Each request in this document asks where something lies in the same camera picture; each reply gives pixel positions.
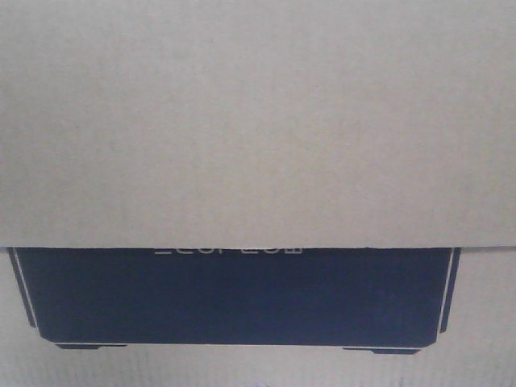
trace corrugated cardboard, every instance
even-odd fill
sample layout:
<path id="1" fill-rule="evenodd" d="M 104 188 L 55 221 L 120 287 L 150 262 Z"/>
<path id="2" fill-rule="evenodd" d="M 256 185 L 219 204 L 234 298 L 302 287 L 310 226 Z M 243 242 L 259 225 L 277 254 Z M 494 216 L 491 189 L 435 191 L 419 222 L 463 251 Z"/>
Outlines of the corrugated cardboard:
<path id="1" fill-rule="evenodd" d="M 510 245 L 500 2 L 2 2 L 0 244 Z"/>

